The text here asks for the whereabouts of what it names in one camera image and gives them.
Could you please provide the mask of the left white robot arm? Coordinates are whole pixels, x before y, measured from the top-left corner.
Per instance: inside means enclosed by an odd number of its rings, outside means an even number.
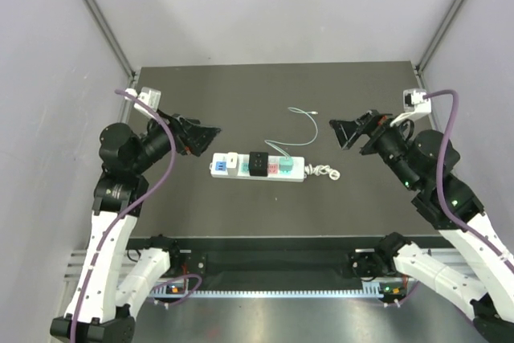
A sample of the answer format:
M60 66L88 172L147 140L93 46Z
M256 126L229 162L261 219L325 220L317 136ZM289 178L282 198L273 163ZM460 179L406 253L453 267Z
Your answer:
M137 135L125 123L100 134L102 173L93 194L91 234L75 293L63 316L53 319L61 342L130 342L136 319L162 276L182 269L176 240L145 240L138 261L120 275L142 203L155 189L144 173L166 154L201 156L221 129L180 114L158 112Z

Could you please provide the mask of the white cube adapter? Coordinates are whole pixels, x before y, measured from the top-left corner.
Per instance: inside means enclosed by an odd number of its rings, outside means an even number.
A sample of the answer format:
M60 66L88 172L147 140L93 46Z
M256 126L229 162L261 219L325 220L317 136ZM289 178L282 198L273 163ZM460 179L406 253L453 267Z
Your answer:
M236 174L239 167L239 155L236 152L226 154L226 170L229 174Z

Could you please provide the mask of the white power strip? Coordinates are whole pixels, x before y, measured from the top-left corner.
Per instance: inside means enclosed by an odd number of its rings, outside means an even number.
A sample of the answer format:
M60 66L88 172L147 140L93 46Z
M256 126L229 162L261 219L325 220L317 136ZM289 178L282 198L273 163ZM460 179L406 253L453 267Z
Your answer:
M303 157L291 157L291 167L286 167L283 156L269 156L267 175L250 174L250 155L244 153L214 153L210 163L210 175L213 178L229 178L254 181L303 182L305 179L305 160Z

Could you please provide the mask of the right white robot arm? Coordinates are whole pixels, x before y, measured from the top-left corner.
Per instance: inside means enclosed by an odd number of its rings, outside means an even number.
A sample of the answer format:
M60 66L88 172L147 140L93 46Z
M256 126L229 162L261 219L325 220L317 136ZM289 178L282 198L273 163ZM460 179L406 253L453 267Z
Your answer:
M362 155L377 154L405 188L415 193L417 212L464 258L471 276L422 251L413 241L391 233L374 248L377 270L410 276L450 301L488 342L513 340L513 254L492 227L482 202L451 171L459 153L451 145L443 171L437 161L443 134L414 132L414 122L395 123L389 114L370 110L356 120L331 120L343 150L369 139Z

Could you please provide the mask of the teal charger block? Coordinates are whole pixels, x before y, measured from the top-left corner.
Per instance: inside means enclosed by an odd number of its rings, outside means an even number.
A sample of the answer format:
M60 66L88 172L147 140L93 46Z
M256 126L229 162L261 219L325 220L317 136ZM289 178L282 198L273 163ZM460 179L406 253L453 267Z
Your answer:
M279 173L289 175L294 168L294 160L291 157L279 158Z

